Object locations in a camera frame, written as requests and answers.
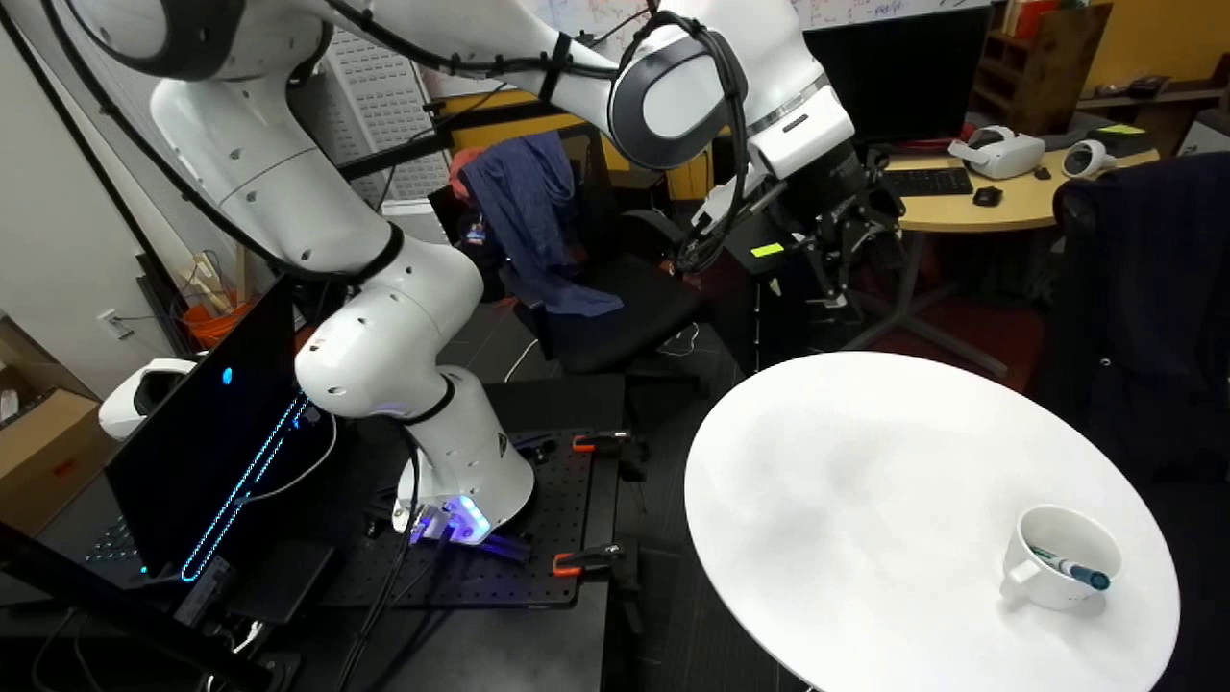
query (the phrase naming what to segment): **computer monitor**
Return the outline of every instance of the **computer monitor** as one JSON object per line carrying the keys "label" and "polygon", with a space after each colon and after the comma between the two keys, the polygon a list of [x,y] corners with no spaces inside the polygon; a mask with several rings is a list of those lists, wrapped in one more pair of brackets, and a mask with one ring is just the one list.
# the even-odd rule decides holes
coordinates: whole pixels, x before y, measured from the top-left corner
{"label": "computer monitor", "polygon": [[993,8],[856,24],[807,31],[807,49],[830,74],[856,146],[953,137],[963,126],[986,24]]}
{"label": "computer monitor", "polygon": [[197,582],[309,401],[295,310],[273,286],[110,456],[109,482],[151,577]]}

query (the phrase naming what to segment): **white mug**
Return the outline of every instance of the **white mug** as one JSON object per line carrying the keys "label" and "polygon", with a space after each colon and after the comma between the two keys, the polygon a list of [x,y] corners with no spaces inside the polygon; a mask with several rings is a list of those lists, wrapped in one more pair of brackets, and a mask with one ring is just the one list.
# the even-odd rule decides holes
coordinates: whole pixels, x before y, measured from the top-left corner
{"label": "white mug", "polygon": [[1002,600],[1048,611],[1085,611],[1116,593],[1122,552],[1086,514],[1031,508],[1002,552]]}

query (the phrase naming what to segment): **table leg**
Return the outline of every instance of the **table leg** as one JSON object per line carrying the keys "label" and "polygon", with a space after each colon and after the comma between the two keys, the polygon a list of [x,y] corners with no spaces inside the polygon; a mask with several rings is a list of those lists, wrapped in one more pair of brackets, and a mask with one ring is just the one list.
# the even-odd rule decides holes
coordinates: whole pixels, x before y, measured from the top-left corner
{"label": "table leg", "polygon": [[904,250],[908,254],[904,254],[904,272],[899,272],[892,306],[885,306],[885,299],[862,297],[865,306],[887,310],[887,317],[880,323],[865,328],[862,335],[854,335],[847,342],[847,350],[862,350],[862,345],[878,342],[880,335],[892,335],[916,310],[911,299],[916,299],[916,287],[919,287],[922,233],[908,233]]}
{"label": "table leg", "polygon": [[865,328],[865,331],[862,331],[856,338],[848,338],[847,345],[848,345],[848,350],[862,350],[862,345],[869,345],[869,342],[878,342],[878,338],[885,338],[885,335],[892,335],[892,331],[911,331],[911,335],[919,335],[919,338],[948,350],[953,356],[976,364],[980,373],[1002,381],[1002,377],[1007,377],[1007,364],[1002,364],[999,356],[993,356],[993,353],[985,353],[985,350],[961,342],[958,335],[948,335],[948,331],[940,331],[940,328],[933,328],[933,323],[926,323],[926,318],[919,317],[919,310],[926,310],[930,305],[948,299],[948,297],[958,292],[958,286],[940,286],[940,287],[933,287],[933,292],[926,292],[926,297],[916,299],[919,265],[922,265],[922,233],[908,233],[904,242],[908,242],[908,259],[904,259],[904,276],[899,276],[899,286],[895,286],[892,306],[887,306],[885,299],[878,299],[878,297],[862,297],[862,305],[865,305],[869,310],[880,310],[885,318],[874,323],[874,328]]}

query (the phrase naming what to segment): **white round table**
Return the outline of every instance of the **white round table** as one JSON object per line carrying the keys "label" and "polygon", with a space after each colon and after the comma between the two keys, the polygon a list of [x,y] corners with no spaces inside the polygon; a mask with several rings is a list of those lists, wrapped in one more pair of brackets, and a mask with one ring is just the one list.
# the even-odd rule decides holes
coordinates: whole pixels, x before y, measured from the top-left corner
{"label": "white round table", "polygon": [[[1180,593],[1131,482],[963,368],[820,353],[743,381],[687,452],[687,528],[733,618],[821,692],[1139,692]],[[1002,609],[1020,514],[1093,514],[1122,551],[1098,616]]]}

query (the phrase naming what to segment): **black chair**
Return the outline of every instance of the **black chair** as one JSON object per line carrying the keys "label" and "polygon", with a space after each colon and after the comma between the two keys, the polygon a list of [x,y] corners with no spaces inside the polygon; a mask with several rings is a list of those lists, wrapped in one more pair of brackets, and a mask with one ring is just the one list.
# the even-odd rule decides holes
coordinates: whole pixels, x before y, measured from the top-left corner
{"label": "black chair", "polygon": [[615,373],[687,328],[705,299],[696,287],[629,250],[629,240],[655,233],[655,222],[666,221],[617,209],[600,132],[564,126],[559,136],[578,176],[569,226],[582,246],[582,265],[571,279],[615,292],[624,306],[596,318],[571,318],[518,299],[518,317],[533,331],[542,353],[564,373]]}
{"label": "black chair", "polygon": [[1033,401],[1152,487],[1230,463],[1230,156],[1176,156],[1056,191],[1066,270]]}

